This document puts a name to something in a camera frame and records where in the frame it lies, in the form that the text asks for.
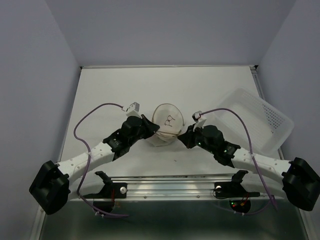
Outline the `white mesh laundry bag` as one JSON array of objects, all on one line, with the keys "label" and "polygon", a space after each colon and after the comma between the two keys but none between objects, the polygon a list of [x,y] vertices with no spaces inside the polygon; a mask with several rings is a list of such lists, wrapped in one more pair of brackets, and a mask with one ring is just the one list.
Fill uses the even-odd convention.
[{"label": "white mesh laundry bag", "polygon": [[158,105],[152,114],[151,122],[159,126],[156,133],[147,139],[154,147],[172,144],[185,126],[182,112],[171,103]]}]

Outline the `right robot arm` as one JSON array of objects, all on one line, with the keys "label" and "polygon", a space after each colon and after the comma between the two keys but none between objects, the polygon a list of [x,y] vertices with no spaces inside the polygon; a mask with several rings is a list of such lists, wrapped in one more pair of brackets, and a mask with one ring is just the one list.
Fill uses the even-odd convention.
[{"label": "right robot arm", "polygon": [[261,192],[286,198],[301,210],[312,211],[320,196],[320,177],[302,158],[288,161],[252,155],[239,145],[226,141],[223,133],[213,125],[189,126],[178,140],[188,149],[198,146],[211,153],[219,164],[238,170],[226,188],[229,195],[242,195],[248,188],[258,192],[258,184],[249,180],[249,172],[252,172],[261,181]]}]

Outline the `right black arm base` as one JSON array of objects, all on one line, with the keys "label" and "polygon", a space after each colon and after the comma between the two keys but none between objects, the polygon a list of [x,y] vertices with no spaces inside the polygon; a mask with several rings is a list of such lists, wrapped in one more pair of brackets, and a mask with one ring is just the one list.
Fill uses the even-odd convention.
[{"label": "right black arm base", "polygon": [[218,181],[214,183],[213,196],[218,200],[229,200],[231,210],[236,214],[246,215],[251,209],[250,198],[260,196],[259,192],[247,191],[241,185],[243,178],[248,174],[247,170],[239,170],[230,181]]}]

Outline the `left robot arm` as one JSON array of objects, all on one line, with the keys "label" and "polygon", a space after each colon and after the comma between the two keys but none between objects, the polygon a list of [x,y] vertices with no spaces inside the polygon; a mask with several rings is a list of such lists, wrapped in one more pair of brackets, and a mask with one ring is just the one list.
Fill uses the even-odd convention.
[{"label": "left robot arm", "polygon": [[119,159],[137,141],[152,137],[159,129],[159,125],[143,114],[129,116],[121,128],[97,146],[66,161],[45,162],[31,183],[29,193],[47,215],[52,215],[73,199],[70,186],[76,180],[83,182],[88,172]]}]

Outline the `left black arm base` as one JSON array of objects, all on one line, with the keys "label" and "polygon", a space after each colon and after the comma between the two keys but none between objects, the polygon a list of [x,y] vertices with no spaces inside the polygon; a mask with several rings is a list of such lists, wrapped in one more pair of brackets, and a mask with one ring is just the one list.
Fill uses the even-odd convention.
[{"label": "left black arm base", "polygon": [[99,179],[101,185],[86,184],[80,189],[81,199],[88,204],[94,214],[101,218],[121,219],[126,218],[128,214],[112,213],[116,206],[116,199],[125,199],[127,197],[126,182],[114,182],[105,172],[96,171],[94,173]]}]

